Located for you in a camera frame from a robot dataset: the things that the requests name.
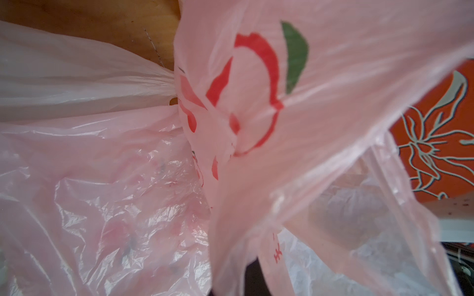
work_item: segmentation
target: plastic bag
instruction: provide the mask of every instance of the plastic bag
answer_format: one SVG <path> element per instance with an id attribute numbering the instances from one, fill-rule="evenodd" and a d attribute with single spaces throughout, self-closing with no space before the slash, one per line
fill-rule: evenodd
<path id="1" fill-rule="evenodd" d="M 210 212 L 172 73 L 0 22 L 0 242 L 10 296 L 205 296 Z"/>
<path id="2" fill-rule="evenodd" d="M 177 106 L 0 124 L 0 151 L 23 295 L 207 295 L 210 213 Z"/>
<path id="3" fill-rule="evenodd" d="M 168 105 L 173 72 L 104 42 L 0 21 L 0 121 Z"/>
<path id="4" fill-rule="evenodd" d="M 296 295 L 374 295 L 368 288 L 345 275 L 334 273 L 310 247 L 289 230 L 283 229 L 278 238 Z"/>
<path id="5" fill-rule="evenodd" d="M 288 277 L 280 245 L 264 245 L 292 218 L 308 219 L 300 212 L 473 51 L 473 13 L 474 4 L 466 1 L 184 2 L 174 41 L 176 87 L 213 208 L 216 295 L 241 295 L 245 266 L 256 256 L 273 262 L 266 270 L 262 266 L 273 295 L 288 295 L 287 281 L 275 280 Z M 386 143 L 382 147 L 391 151 Z M 397 162 L 381 163 L 394 157 L 390 153 L 370 165 L 377 173 L 394 172 L 389 177 L 395 183 L 383 179 L 380 198 L 421 273 L 441 294 L 459 295 L 437 242 L 437 221 L 416 203 Z M 336 235 L 327 233 L 323 240 L 305 232 L 309 222 L 290 230 L 303 241 L 319 242 L 319 249 L 310 246 L 335 272 L 375 294 L 398 291 L 378 281 L 379 269 L 351 260 L 349 245 L 341 242 L 346 250 L 333 250 L 324 244 Z M 339 261 L 331 264 L 338 251 Z M 386 264 L 397 260 L 389 259 Z"/>
<path id="6" fill-rule="evenodd" d="M 408 178 L 394 178 L 402 175 L 404 169 L 391 136 L 379 140 L 363 159 L 285 225 L 322 256 L 334 272 L 346 274 L 376 295 L 439 295 L 434 287 L 439 291 L 456 291 L 456 279 L 449 273 L 450 265 L 445 256 L 420 262 L 423 254 L 430 251 L 444 253 L 437 243 L 439 237 L 431 237 L 439 233 L 436 219 L 413 198 L 410 187 L 400 185 L 400 182 L 408 182 Z M 387 170 L 379 163 L 390 168 L 387 179 L 391 181 L 385 181 Z M 393 182 L 399 183 L 393 188 L 407 188 L 408 192 L 385 191 Z M 320 265 L 317 257 L 313 260 Z M 322 272 L 312 273 L 318 277 L 307 282 L 324 276 Z M 322 287 L 342 288 L 344 285 L 339 282 L 340 278 L 326 277 Z"/>

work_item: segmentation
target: white surface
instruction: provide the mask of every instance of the white surface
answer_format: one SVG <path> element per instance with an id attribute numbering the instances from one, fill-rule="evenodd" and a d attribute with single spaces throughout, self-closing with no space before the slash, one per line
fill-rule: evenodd
<path id="1" fill-rule="evenodd" d="M 424 206 L 439 218 L 443 242 L 474 242 L 474 192 Z"/>

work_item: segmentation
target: white plastic bag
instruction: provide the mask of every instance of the white plastic bag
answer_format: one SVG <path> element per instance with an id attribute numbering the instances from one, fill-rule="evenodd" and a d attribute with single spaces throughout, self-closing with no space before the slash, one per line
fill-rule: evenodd
<path id="1" fill-rule="evenodd" d="M 104 42 L 0 21 L 0 121 L 168 105 L 173 72 Z"/>
<path id="2" fill-rule="evenodd" d="M 387 134 L 285 225 L 334 272 L 346 274 L 376 295 L 439 295 L 437 290 L 450 289 L 456 292 L 456 279 L 445 256 L 431 255 L 431 260 L 425 260 L 427 254 L 444 253 L 437 243 L 438 225 L 413 197 L 410 187 L 400 184 L 408 182 L 408 178 L 397 177 L 403 173 L 396 146 Z M 314 268 L 323 268 L 317 256 L 313 260 Z M 302 272 L 296 272 L 303 280 Z M 316 278 L 305 282 L 315 287 L 312 282 L 325 275 L 310 269 L 306 277 L 311 276 Z M 323 287 L 342 288 L 340 281 L 340 277 L 327 277 Z M 344 283 L 357 288 L 350 281 Z"/>
<path id="3" fill-rule="evenodd" d="M 334 273 L 316 253 L 289 230 L 278 234 L 295 294 L 298 296 L 373 296 L 366 287 Z"/>

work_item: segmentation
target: printed flower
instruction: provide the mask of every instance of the printed flower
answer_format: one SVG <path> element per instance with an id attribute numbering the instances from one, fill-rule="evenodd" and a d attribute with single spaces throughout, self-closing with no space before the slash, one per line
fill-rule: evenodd
<path id="1" fill-rule="evenodd" d="M 400 145 L 399 150 L 405 156 L 409 151 L 409 157 L 404 161 L 407 171 L 412 175 L 415 173 L 410 177 L 415 193 L 448 198 L 446 182 L 438 184 L 442 179 L 449 179 L 451 186 L 467 185 L 474 190 L 471 162 L 474 153 L 470 146 L 474 145 L 474 134 L 463 130 L 466 126 L 456 123 L 457 119 L 453 121 L 467 90 L 466 77 L 454 71 L 448 90 L 425 114 L 417 106 L 410 107 L 402 116 L 408 142 Z"/>

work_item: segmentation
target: red printed design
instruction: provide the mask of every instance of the red printed design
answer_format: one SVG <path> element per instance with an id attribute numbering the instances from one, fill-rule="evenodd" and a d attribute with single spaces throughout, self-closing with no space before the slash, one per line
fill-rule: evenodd
<path id="1" fill-rule="evenodd" d="M 259 34 L 251 33 L 248 36 L 237 34 L 236 41 L 234 47 L 247 47 L 254 51 L 260 59 L 264 62 L 265 67 L 268 70 L 268 75 L 270 77 L 270 105 L 273 106 L 276 110 L 276 113 L 273 115 L 272 123 L 268 131 L 264 134 L 264 136 L 249 150 L 245 152 L 235 152 L 235 156 L 240 156 L 249 153 L 251 150 L 262 146 L 269 138 L 270 135 L 275 130 L 276 121 L 278 119 L 278 115 L 280 110 L 283 109 L 283 104 L 277 98 L 277 91 L 278 91 L 278 80 L 280 78 L 280 70 L 278 66 L 278 57 L 275 51 L 272 49 L 270 44 Z M 215 106 L 217 105 L 220 94 L 225 86 L 229 82 L 229 74 L 230 74 L 230 67 L 232 64 L 232 58 L 229 59 L 226 66 L 222 70 L 222 73 L 214 79 L 212 82 L 206 96 L 209 101 Z M 237 134 L 240 130 L 240 124 L 238 123 L 237 117 L 231 118 L 229 121 L 229 125 L 232 131 Z"/>
<path id="2" fill-rule="evenodd" d="M 217 157 L 214 157 L 214 161 L 212 162 L 212 175 L 216 180 L 219 180 L 219 176 L 217 175 Z"/>
<path id="3" fill-rule="evenodd" d="M 237 119 L 237 117 L 234 115 L 234 113 L 231 113 L 230 114 L 230 117 L 229 117 L 229 126 L 230 126 L 230 129 L 232 129 L 232 131 L 237 135 L 238 132 L 240 131 L 240 122 L 239 120 Z"/>
<path id="4" fill-rule="evenodd" d="M 186 109 L 186 107 L 183 106 L 180 99 L 178 99 L 178 103 L 179 103 L 179 107 L 181 107 L 181 110 L 188 116 L 189 129 L 193 133 L 195 133 L 196 132 L 196 127 L 198 125 L 198 123 L 196 121 L 196 117 L 194 117 L 194 114 L 190 110 Z"/>
<path id="5" fill-rule="evenodd" d="M 204 104 L 201 102 L 198 96 L 192 90 L 191 85 L 189 84 L 188 79 L 185 76 L 181 75 L 181 92 L 182 95 L 190 102 L 198 105 L 199 107 L 203 107 L 207 110 Z"/>
<path id="6" fill-rule="evenodd" d="M 275 255 L 273 255 L 276 263 L 278 263 L 278 260 L 281 260 L 280 255 L 283 256 L 283 253 L 280 251 L 280 243 L 278 243 L 278 249 L 275 249 Z"/>

